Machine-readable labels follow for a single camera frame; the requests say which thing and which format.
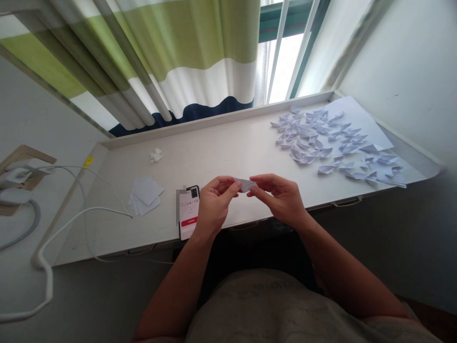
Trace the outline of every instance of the red button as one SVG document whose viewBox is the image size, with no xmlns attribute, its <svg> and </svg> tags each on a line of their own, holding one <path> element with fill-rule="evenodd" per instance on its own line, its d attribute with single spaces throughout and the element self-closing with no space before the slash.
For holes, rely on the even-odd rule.
<svg viewBox="0 0 457 343">
<path fill-rule="evenodd" d="M 187 226 L 187 225 L 191 225 L 193 223 L 196 223 L 197 222 L 197 218 L 198 217 L 187 219 L 187 220 L 185 220 L 185 221 L 183 221 L 181 223 L 181 226 Z"/>
</svg>

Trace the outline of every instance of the person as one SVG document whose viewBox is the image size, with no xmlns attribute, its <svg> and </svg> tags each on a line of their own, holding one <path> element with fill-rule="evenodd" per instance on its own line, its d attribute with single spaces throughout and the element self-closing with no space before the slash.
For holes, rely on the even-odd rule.
<svg viewBox="0 0 457 343">
<path fill-rule="evenodd" d="M 196 313 L 212 244 L 240 191 L 240 181 L 219 176 L 201 189 L 195 231 L 144 310 L 133 342 L 439 342 L 308 214 L 295 182 L 274 174 L 250 179 L 258 187 L 247 196 L 295 229 L 326 296 L 278 270 L 243 270 L 222 281 Z"/>
</svg>

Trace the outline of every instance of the crumpled paper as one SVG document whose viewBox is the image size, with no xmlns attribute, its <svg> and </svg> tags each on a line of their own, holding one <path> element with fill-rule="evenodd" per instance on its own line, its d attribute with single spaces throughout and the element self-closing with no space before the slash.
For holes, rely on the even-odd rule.
<svg viewBox="0 0 457 343">
<path fill-rule="evenodd" d="M 155 152 L 150 152 L 149 156 L 151 157 L 151 164 L 159 162 L 163 157 L 162 151 L 158 148 L 155 149 Z"/>
</svg>

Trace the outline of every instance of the yellow tape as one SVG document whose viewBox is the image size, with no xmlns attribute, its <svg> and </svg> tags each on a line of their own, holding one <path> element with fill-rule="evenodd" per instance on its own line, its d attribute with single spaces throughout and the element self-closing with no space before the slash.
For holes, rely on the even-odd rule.
<svg viewBox="0 0 457 343">
<path fill-rule="evenodd" d="M 84 163 L 83 168 L 89 167 L 93 160 L 94 160 L 94 158 L 92 156 L 89 156 L 86 160 L 86 163 Z"/>
</svg>

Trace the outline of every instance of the hand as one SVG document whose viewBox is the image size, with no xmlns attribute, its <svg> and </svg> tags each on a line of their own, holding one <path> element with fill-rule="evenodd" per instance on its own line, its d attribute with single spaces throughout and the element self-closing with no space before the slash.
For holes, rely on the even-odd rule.
<svg viewBox="0 0 457 343">
<path fill-rule="evenodd" d="M 192 237 L 213 239 L 219 233 L 229 212 L 229 204 L 238 196 L 241 181 L 218 176 L 200 191 L 199 216 Z"/>
<path fill-rule="evenodd" d="M 284 179 L 275 174 L 251 176 L 258 187 L 251 187 L 248 197 L 255 196 L 266 204 L 271 213 L 280 222 L 298 230 L 306 226 L 311 216 L 305 210 L 296 182 Z"/>
</svg>

